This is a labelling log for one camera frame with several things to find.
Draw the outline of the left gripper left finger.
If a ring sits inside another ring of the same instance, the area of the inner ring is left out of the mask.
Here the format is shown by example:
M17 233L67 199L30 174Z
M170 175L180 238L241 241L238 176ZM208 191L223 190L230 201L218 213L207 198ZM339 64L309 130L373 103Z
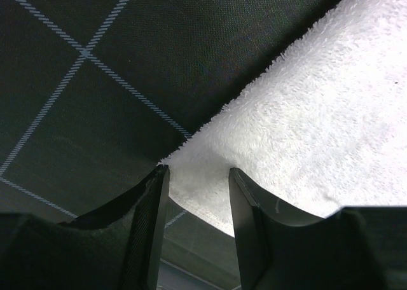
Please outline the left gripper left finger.
M155 289L169 168L69 223L1 214L2 289Z

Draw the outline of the large white towel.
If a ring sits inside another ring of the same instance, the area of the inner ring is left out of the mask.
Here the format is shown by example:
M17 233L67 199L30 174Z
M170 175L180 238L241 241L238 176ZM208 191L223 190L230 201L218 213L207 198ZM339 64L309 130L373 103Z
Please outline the large white towel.
M342 0L164 160L170 198L232 235L228 174L320 217L406 204L406 0Z

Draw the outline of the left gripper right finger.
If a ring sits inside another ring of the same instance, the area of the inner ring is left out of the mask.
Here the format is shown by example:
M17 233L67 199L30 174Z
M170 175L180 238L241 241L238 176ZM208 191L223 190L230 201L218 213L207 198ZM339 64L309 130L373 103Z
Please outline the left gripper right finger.
M242 289L406 288L405 207L343 207L321 218L238 168L229 192Z

